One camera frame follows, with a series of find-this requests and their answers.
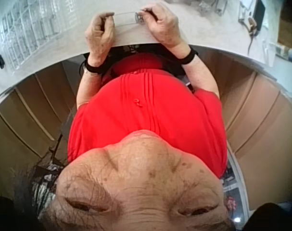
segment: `hand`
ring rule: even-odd
[[[167,48],[182,42],[178,17],[160,3],[143,7],[139,15],[143,17],[152,35]]]
[[[113,15],[113,12],[107,12],[93,17],[85,32],[90,51],[88,63],[93,67],[103,64],[113,45],[115,29]]]

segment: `white table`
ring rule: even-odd
[[[18,0],[0,0],[0,23]],[[116,14],[137,12],[142,6],[153,0],[53,0],[59,4],[59,23],[62,32],[52,37],[25,59],[17,69],[10,68],[10,59],[6,55],[4,43],[0,39],[0,54],[6,62],[0,69],[0,96],[8,92],[27,76],[54,63],[88,52],[84,31],[93,15],[102,11]],[[244,26],[238,23],[239,0],[229,0],[225,13],[219,16],[211,13],[201,16],[198,11],[185,4],[167,4],[179,17],[181,33],[191,45],[214,48],[271,65],[266,57],[263,41],[275,42],[278,38],[279,16],[282,0],[267,0],[269,27],[262,28],[254,38],[250,55],[247,55],[250,37]],[[145,25],[133,24],[116,27],[114,46],[156,43]]]

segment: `black wrist strap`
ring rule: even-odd
[[[186,56],[183,59],[178,59],[178,61],[181,63],[181,65],[186,65],[189,64],[190,62],[193,61],[195,55],[198,56],[198,52],[195,51],[192,47],[190,48],[190,53],[188,54],[188,56]]]
[[[89,63],[88,63],[88,59],[85,62],[85,67],[91,73],[96,73],[96,74],[99,74],[99,75],[101,75],[103,73],[103,65],[101,65],[99,67],[90,66]]]

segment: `black electronic device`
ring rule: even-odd
[[[0,68],[3,69],[5,67],[5,61],[3,60],[2,56],[0,55]]]
[[[263,18],[265,17],[266,8],[261,0],[257,0],[255,12],[253,15],[254,20],[257,23],[257,33],[260,32],[262,27]]]

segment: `eye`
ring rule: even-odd
[[[203,208],[198,208],[198,209],[185,209],[185,210],[179,210],[178,212],[181,215],[184,216],[198,216],[198,215],[202,215],[205,213],[208,213],[212,210],[214,210],[215,208],[217,208],[217,206],[214,207],[203,207]]]
[[[69,201],[68,199],[66,199],[66,201],[70,206],[72,206],[73,208],[78,209],[78,210],[89,212],[91,209],[89,205],[85,205],[85,204],[82,204],[79,202]]]
[[[92,206],[92,205],[88,205],[88,204],[81,203],[81,202],[70,201],[68,199],[66,199],[66,201],[73,208],[84,211],[84,212],[105,212],[108,210],[108,208]]]

